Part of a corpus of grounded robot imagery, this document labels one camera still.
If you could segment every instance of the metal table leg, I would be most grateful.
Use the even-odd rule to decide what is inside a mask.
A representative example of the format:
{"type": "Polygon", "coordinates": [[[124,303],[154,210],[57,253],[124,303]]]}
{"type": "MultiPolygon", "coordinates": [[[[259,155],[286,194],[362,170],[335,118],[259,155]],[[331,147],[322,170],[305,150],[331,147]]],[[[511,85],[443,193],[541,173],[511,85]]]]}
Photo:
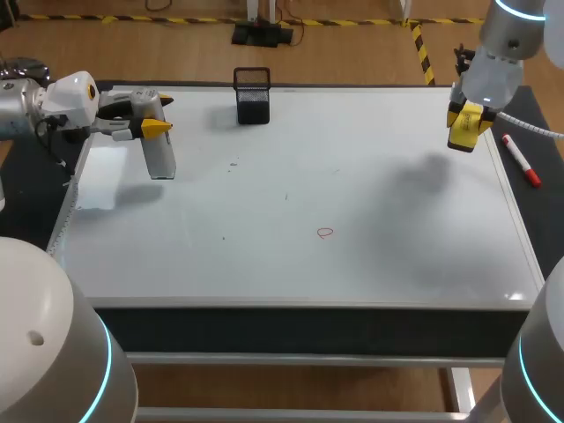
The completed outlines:
{"type": "Polygon", "coordinates": [[[505,419],[501,404],[501,375],[478,401],[468,416],[468,423],[501,423],[505,419]]]}
{"type": "Polygon", "coordinates": [[[370,422],[448,423],[464,421],[467,414],[453,412],[342,412],[326,410],[245,410],[230,408],[139,408],[136,421],[206,421],[264,423],[370,422]]]}
{"type": "Polygon", "coordinates": [[[258,0],[247,0],[247,20],[255,22],[258,19],[258,0]]]}
{"type": "Polygon", "coordinates": [[[470,412],[474,405],[476,405],[470,369],[466,367],[447,368],[447,377],[449,379],[453,410],[455,412],[470,412]]]}
{"type": "Polygon", "coordinates": [[[402,19],[407,20],[412,12],[412,0],[399,0],[402,5],[402,19]]]}

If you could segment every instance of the black cable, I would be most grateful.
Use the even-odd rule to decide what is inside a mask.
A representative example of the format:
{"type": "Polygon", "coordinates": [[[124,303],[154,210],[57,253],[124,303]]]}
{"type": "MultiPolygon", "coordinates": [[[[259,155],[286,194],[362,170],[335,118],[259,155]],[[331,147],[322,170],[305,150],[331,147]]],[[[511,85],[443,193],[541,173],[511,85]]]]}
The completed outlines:
{"type": "Polygon", "coordinates": [[[290,44],[290,46],[292,47],[296,47],[299,46],[301,44],[301,42],[303,41],[303,35],[306,32],[306,26],[303,23],[303,19],[302,18],[298,18],[297,16],[294,16],[292,14],[292,12],[290,11],[290,7],[288,6],[288,0],[284,0],[284,6],[286,8],[286,11],[288,12],[288,15],[290,15],[290,18],[294,19],[294,20],[299,20],[301,23],[301,36],[300,36],[300,40],[298,42],[295,42],[294,44],[290,44]]]}
{"type": "Polygon", "coordinates": [[[165,5],[163,7],[159,7],[157,9],[153,9],[152,7],[149,7],[149,0],[145,0],[145,9],[147,11],[165,11],[166,9],[168,9],[172,5],[173,5],[173,0],[168,0],[167,5],[165,5]]]}
{"type": "Polygon", "coordinates": [[[284,20],[284,12],[282,11],[282,8],[278,5],[278,0],[274,2],[274,6],[276,7],[276,11],[280,13],[280,19],[276,21],[276,23],[279,24],[282,20],[284,20]]]}
{"type": "Polygon", "coordinates": [[[69,167],[69,165],[67,165],[66,161],[64,161],[63,159],[61,159],[57,154],[55,154],[53,152],[52,149],[52,144],[53,144],[53,132],[55,132],[56,129],[56,125],[58,124],[57,120],[55,118],[43,118],[40,119],[36,124],[35,124],[35,128],[34,128],[34,132],[35,132],[35,139],[37,140],[37,142],[41,145],[41,147],[43,147],[45,149],[45,151],[48,153],[49,157],[51,159],[53,159],[57,165],[62,166],[64,172],[68,175],[68,176],[73,176],[75,169],[71,169],[69,167]],[[39,126],[45,123],[46,124],[46,133],[47,133],[47,144],[43,143],[42,139],[41,139],[41,135],[39,134],[39,126]]]}

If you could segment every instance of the white table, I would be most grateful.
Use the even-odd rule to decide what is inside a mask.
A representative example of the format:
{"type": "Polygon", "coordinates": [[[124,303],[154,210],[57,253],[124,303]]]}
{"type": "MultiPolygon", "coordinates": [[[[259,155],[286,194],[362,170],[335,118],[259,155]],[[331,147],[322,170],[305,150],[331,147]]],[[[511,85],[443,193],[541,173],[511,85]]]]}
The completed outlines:
{"type": "MultiPolygon", "coordinates": [[[[149,180],[139,143],[93,136],[81,160],[76,210],[52,246],[96,308],[525,311],[534,301],[543,278],[491,133],[472,154],[446,146],[448,88],[274,88],[271,122],[254,127],[237,125],[230,88],[160,91],[174,97],[166,115],[174,124],[175,180],[149,180]]],[[[306,353],[129,356],[160,363],[501,363],[306,353]]],[[[468,371],[450,370],[456,408],[468,412],[468,371]]],[[[465,418],[408,414],[144,409],[140,419],[465,418]]]]}

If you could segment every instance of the black cloth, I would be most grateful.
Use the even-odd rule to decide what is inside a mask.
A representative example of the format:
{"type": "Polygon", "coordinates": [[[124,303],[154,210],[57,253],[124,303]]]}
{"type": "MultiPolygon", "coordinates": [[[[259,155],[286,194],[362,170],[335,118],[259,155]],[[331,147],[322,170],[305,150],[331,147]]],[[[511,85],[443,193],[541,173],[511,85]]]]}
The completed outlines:
{"type": "MultiPolygon", "coordinates": [[[[532,89],[522,86],[504,109],[508,115],[543,129],[545,118],[532,89]]],[[[525,130],[499,117],[492,127],[527,233],[545,278],[564,256],[564,162],[552,138],[525,130]],[[525,178],[501,137],[509,134],[542,182],[535,189],[525,178]]]]}

